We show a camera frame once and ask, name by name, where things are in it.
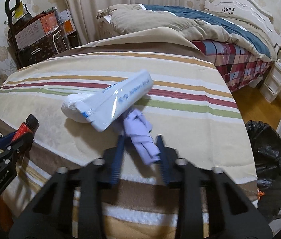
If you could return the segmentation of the white blue plastic package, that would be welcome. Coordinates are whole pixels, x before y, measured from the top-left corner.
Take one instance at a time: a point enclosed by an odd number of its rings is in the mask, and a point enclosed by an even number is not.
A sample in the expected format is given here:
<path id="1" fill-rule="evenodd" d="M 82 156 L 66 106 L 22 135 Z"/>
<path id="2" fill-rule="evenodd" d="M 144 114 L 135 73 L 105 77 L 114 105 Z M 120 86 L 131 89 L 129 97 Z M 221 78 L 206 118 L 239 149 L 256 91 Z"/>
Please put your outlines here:
<path id="1" fill-rule="evenodd" d="M 96 131 L 102 132 L 152 87 L 153 80 L 149 72 L 141 70 L 128 79 L 75 102 L 75 107 Z"/>

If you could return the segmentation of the white plastic drawer unit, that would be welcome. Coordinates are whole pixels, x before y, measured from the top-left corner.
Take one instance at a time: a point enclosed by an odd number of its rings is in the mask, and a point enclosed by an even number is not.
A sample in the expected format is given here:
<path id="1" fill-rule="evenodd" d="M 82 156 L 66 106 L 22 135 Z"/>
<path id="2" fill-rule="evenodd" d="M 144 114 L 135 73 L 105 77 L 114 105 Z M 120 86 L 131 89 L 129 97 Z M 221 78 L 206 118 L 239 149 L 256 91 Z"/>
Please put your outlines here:
<path id="1" fill-rule="evenodd" d="M 274 62 L 269 74 L 267 75 L 260 93 L 269 102 L 273 102 L 281 91 L 281 59 Z"/>

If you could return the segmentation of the lilac cloth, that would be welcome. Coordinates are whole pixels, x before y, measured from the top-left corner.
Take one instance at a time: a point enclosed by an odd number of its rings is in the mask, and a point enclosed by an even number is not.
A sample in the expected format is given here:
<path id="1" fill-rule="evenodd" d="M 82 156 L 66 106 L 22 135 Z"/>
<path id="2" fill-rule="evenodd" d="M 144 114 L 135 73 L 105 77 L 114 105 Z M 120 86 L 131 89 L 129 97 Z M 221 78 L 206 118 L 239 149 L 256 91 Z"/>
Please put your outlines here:
<path id="1" fill-rule="evenodd" d="M 160 160 L 160 150 L 150 135 L 152 125 L 140 110 L 131 107 L 124 112 L 123 127 L 125 135 L 131 139 L 145 165 L 149 166 Z"/>

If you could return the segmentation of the plaid bed sheet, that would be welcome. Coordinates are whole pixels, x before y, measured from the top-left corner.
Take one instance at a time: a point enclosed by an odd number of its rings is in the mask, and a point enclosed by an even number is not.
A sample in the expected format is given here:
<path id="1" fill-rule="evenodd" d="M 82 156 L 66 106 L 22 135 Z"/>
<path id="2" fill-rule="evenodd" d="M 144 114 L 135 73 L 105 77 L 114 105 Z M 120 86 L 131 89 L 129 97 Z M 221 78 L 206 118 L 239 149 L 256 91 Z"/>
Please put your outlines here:
<path id="1" fill-rule="evenodd" d="M 271 66 L 270 62 L 254 57 L 235 44 L 214 40 L 194 41 L 193 44 L 215 65 L 231 92 L 247 86 Z"/>

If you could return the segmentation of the orange white cardboard box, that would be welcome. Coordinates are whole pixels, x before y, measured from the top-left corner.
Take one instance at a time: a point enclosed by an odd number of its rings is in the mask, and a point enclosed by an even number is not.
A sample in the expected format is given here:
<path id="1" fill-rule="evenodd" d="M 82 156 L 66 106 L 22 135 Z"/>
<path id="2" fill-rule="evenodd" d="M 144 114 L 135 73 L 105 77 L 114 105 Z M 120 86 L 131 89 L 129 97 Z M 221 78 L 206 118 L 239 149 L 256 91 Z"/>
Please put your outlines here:
<path id="1" fill-rule="evenodd" d="M 55 13 L 51 12 L 45 14 L 15 35 L 18 49 L 22 50 L 25 47 L 32 45 L 57 29 L 57 27 L 58 23 Z"/>

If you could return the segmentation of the striped cloth covered table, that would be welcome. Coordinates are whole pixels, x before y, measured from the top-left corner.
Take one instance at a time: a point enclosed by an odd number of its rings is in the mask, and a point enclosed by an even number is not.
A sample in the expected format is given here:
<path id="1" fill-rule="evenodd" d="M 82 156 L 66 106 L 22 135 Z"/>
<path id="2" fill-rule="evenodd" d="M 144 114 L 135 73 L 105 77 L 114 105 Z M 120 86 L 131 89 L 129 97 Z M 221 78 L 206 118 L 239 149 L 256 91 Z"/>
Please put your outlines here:
<path id="1" fill-rule="evenodd" d="M 59 167 L 86 166 L 122 135 L 119 184 L 101 194 L 105 238 L 175 238 L 179 192 L 164 184 L 160 160 L 143 163 L 125 135 L 123 114 L 98 132 L 61 111 L 69 94 L 95 94 L 141 70 L 149 72 L 153 87 L 131 107 L 152 125 L 155 144 L 161 135 L 165 146 L 196 167 L 222 168 L 254 205 L 252 149 L 231 92 L 192 43 L 160 27 L 67 50 L 18 70 L 2 84 L 0 135 L 17 131 L 30 114 L 39 121 L 31 149 L 20 156 L 16 176 L 1 193 L 12 226 Z"/>

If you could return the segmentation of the white wooden headboard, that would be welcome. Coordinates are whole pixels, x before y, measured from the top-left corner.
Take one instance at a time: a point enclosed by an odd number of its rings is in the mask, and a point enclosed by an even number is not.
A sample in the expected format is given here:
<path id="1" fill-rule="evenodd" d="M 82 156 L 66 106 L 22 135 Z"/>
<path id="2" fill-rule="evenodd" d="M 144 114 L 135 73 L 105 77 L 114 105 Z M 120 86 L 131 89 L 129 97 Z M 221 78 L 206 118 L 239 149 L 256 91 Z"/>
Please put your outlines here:
<path id="1" fill-rule="evenodd" d="M 275 31 L 273 15 L 254 0 L 206 0 L 205 10 L 238 15 L 251 21 L 267 34 L 276 52 L 281 49 L 281 28 L 280 31 Z"/>

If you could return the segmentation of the red bottle black cap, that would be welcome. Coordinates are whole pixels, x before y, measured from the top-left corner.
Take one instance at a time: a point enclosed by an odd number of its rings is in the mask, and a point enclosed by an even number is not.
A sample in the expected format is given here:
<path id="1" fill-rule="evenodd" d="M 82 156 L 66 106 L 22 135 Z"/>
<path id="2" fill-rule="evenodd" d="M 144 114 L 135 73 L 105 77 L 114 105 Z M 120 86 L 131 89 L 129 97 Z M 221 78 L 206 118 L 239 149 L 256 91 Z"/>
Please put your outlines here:
<path id="1" fill-rule="evenodd" d="M 16 131 L 14 135 L 14 140 L 29 132 L 34 134 L 37 131 L 38 127 L 38 119 L 33 114 L 30 114 L 25 120 L 25 122 L 23 122 Z"/>

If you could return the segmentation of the blue beige duvet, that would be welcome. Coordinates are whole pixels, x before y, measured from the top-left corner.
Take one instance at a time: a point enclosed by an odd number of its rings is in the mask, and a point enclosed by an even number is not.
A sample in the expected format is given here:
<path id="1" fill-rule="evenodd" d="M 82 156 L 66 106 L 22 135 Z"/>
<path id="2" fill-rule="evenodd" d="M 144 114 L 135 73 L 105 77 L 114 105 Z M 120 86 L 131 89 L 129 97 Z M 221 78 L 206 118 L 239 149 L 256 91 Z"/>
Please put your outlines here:
<path id="1" fill-rule="evenodd" d="M 140 5 L 139 10 L 113 10 L 110 24 L 120 34 L 128 34 L 158 27 L 178 31 L 190 42 L 214 40 L 244 48 L 264 62 L 277 59 L 267 34 L 251 21 L 222 12 L 201 11 L 170 5 Z"/>

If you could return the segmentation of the orange white small carton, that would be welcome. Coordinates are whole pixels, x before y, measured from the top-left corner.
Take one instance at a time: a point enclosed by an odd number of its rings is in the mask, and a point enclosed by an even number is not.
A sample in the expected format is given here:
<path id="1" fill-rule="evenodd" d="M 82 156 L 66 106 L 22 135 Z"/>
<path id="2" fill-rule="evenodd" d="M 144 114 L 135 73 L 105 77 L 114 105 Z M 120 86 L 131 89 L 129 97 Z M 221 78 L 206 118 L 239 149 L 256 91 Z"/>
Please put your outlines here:
<path id="1" fill-rule="evenodd" d="M 59 13 L 61 21 L 63 22 L 64 30 L 67 35 L 70 35 L 76 31 L 71 13 L 69 9 L 65 9 Z"/>

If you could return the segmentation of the black hand cart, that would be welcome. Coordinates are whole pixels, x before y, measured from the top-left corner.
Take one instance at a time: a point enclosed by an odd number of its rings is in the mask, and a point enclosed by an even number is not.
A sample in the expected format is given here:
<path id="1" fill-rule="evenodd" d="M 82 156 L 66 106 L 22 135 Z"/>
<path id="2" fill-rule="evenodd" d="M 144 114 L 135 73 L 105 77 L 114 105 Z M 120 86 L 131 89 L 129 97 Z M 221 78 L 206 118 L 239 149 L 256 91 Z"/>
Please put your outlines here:
<path id="1" fill-rule="evenodd" d="M 8 18 L 8 42 L 14 48 L 14 54 L 16 57 L 17 68 L 23 67 L 20 57 L 16 34 L 19 33 L 32 19 L 32 14 L 28 11 L 27 6 L 21 0 L 5 0 L 5 14 Z"/>

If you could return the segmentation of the orange red wrapper in bin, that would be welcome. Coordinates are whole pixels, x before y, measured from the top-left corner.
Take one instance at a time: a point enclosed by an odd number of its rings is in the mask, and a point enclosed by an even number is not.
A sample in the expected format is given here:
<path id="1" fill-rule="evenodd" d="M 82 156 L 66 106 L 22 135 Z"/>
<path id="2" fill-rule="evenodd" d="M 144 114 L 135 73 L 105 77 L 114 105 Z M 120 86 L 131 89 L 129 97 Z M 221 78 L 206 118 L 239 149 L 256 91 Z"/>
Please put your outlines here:
<path id="1" fill-rule="evenodd" d="M 257 199 L 260 200 L 262 196 L 264 196 L 265 193 L 262 192 L 259 188 L 257 188 Z"/>

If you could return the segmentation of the black lined trash bin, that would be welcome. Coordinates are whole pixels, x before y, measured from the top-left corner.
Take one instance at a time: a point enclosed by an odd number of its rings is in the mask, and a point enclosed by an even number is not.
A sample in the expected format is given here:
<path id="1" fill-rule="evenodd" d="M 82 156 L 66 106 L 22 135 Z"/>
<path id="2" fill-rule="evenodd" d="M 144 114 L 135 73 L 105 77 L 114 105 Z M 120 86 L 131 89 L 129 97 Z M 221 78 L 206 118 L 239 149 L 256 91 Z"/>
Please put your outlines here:
<path id="1" fill-rule="evenodd" d="M 264 193 L 258 210 L 272 222 L 281 210 L 281 138 L 267 123 L 245 123 L 257 173 L 257 187 Z"/>

